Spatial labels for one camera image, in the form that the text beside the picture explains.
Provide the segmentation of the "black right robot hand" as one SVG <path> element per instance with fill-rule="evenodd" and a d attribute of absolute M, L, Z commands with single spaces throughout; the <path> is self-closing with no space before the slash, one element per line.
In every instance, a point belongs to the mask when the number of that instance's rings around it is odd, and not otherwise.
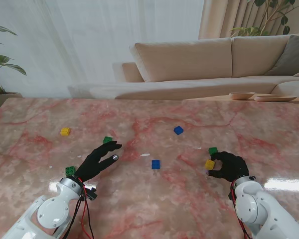
<path fill-rule="evenodd" d="M 208 176 L 225 179 L 228 182 L 233 182 L 240 177 L 249 176 L 249 169 L 245 160 L 226 151 L 217 152 L 211 155 L 211 160 L 219 160 L 222 165 L 219 170 L 208 170 Z"/>

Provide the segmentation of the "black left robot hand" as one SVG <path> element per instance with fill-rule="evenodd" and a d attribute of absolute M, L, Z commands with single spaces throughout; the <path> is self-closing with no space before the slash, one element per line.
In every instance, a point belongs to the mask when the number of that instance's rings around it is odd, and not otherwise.
<path fill-rule="evenodd" d="M 74 176 L 80 178 L 82 182 L 86 182 L 95 176 L 97 176 L 101 171 L 105 170 L 118 160 L 117 155 L 110 156 L 104 160 L 102 157 L 106 156 L 109 152 L 113 152 L 122 147 L 117 141 L 109 141 L 102 144 L 98 148 L 94 149 L 79 166 Z"/>

